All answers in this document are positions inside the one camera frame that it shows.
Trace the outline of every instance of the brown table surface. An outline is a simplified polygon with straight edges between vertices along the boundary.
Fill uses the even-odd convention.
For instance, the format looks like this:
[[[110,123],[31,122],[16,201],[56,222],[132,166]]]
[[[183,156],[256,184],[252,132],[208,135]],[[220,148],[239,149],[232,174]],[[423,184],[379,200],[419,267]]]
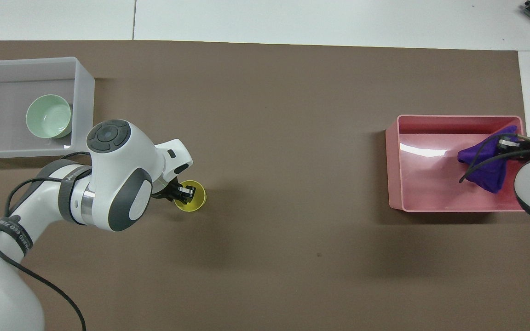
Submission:
[[[179,138],[208,201],[153,200],[110,233],[56,222],[23,264],[91,330],[530,330],[530,218],[408,214],[387,201],[399,114],[521,115],[509,51],[158,41],[0,41],[0,59],[74,56],[94,122]],[[9,191],[51,158],[0,159]],[[77,330],[24,277],[47,330]]]

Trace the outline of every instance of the green bowl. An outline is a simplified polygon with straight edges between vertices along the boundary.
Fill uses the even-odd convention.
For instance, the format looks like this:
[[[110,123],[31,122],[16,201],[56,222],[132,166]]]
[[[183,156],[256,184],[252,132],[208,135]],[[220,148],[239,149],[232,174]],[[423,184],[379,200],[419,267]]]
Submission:
[[[26,112],[26,126],[38,138],[61,138],[71,132],[71,105],[55,94],[34,100]]]

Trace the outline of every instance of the velcro strap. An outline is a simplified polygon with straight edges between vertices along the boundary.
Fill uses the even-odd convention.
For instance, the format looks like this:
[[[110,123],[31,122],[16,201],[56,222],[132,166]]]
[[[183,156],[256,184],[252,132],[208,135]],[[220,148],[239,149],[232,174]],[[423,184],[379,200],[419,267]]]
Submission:
[[[19,225],[19,219],[19,215],[0,218],[0,230],[4,231],[15,240],[25,256],[28,251],[32,249],[34,243],[32,242],[30,235],[26,232],[26,229]]]
[[[83,165],[82,167],[75,168],[75,170],[69,172],[58,189],[58,210],[61,212],[61,216],[69,222],[75,222],[79,225],[85,225],[75,220],[75,217],[71,214],[71,193],[75,182],[85,176],[91,174],[91,167]]]

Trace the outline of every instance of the pink bin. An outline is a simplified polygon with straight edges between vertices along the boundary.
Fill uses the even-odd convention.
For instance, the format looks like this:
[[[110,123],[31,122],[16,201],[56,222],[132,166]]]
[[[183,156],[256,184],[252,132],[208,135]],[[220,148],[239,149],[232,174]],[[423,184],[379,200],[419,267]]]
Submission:
[[[459,184],[467,165],[457,153],[494,132],[517,126],[518,116],[400,115],[386,130],[390,207],[408,212],[522,211],[513,183],[521,164],[507,162],[502,190]]]

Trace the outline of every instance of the yellow object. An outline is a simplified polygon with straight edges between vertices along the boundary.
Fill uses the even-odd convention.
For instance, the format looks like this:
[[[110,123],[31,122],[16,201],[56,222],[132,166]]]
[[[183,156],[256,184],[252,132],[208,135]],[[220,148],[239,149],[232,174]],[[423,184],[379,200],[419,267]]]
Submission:
[[[204,205],[204,203],[206,203],[206,190],[200,183],[196,182],[195,180],[185,180],[179,184],[183,185],[183,187],[185,186],[195,187],[196,193],[194,194],[191,202],[188,202],[187,205],[185,205],[179,200],[173,200],[175,201],[175,205],[177,206],[177,208],[183,211],[192,212],[192,211],[196,211],[200,209],[200,207]]]

